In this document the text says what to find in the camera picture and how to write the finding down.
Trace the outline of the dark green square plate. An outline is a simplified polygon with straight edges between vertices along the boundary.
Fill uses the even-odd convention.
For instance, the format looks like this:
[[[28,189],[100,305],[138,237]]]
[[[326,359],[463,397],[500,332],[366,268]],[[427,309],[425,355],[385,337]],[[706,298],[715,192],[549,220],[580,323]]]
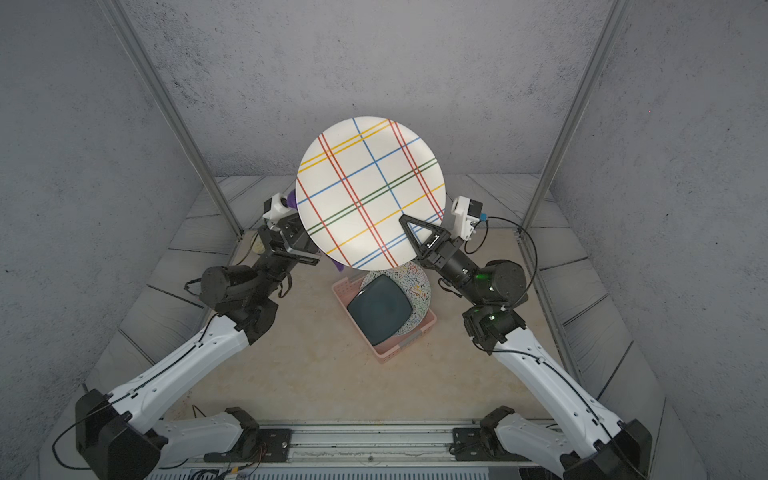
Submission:
[[[368,342],[377,346],[396,335],[413,307],[395,281],[380,275],[361,288],[347,305],[347,312]]]

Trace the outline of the purple cleaning cloth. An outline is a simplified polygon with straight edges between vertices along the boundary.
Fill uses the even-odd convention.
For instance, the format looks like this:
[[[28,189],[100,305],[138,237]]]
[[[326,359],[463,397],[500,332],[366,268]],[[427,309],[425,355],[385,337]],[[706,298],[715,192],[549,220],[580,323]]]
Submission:
[[[286,196],[286,205],[288,208],[297,209],[297,201],[296,201],[296,191],[292,190],[288,193]]]

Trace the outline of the white plaid striped plate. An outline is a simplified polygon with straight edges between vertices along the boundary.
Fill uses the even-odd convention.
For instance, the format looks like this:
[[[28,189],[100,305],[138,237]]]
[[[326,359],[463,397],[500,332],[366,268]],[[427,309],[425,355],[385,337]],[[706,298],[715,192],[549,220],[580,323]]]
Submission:
[[[446,181],[436,155],[407,126],[362,116],[320,133],[296,175],[300,219],[319,250],[357,270],[399,267],[416,254],[402,214],[442,225]]]

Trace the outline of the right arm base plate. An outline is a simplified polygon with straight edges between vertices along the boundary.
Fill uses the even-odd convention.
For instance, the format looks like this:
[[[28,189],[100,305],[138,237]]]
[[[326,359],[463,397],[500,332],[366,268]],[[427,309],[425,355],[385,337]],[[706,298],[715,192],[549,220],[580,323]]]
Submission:
[[[504,450],[478,426],[454,428],[448,452],[459,462],[528,462],[526,457]]]

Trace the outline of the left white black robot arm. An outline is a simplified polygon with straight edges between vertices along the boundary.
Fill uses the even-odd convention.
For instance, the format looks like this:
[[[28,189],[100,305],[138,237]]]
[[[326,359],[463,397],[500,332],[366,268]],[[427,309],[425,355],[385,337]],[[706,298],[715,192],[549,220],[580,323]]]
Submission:
[[[92,389],[69,427],[86,469],[99,479],[144,479],[159,467],[202,456],[253,462],[265,454],[258,422],[240,407],[179,422],[165,412],[217,366],[264,336],[278,305],[271,295],[298,264],[316,265],[318,248],[297,212],[268,220],[256,236],[254,264],[210,267],[197,284],[213,315],[202,330],[134,379],[108,393]]]

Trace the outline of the colourful squiggle pattern plate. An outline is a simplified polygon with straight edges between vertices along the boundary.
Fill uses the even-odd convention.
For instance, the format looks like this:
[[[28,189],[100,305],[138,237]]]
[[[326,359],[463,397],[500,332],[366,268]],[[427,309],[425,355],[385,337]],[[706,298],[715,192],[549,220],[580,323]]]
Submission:
[[[419,265],[409,262],[395,269],[370,272],[365,276],[361,288],[380,275],[389,276],[395,281],[413,307],[409,320],[395,336],[407,334],[423,320],[430,307],[432,291],[426,272]]]

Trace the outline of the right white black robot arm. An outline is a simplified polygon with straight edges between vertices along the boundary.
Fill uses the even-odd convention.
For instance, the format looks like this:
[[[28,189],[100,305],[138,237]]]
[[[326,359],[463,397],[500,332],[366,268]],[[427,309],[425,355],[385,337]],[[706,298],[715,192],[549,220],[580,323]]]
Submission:
[[[437,272],[470,302],[463,324],[473,345],[523,382],[555,421],[537,425],[499,407],[482,421],[481,442],[493,457],[522,456],[560,479],[645,479],[652,436],[638,420],[625,422],[581,387],[545,350],[515,311],[527,294],[522,266],[492,260],[478,266],[463,241],[443,227],[399,219],[417,262]]]

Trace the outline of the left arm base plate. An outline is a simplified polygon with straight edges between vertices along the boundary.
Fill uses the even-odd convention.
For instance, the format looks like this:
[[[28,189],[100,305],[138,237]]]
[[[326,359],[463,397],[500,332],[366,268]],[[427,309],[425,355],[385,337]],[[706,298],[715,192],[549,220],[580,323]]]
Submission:
[[[245,431],[235,446],[224,453],[208,453],[206,463],[285,463],[288,461],[293,431],[284,428]]]

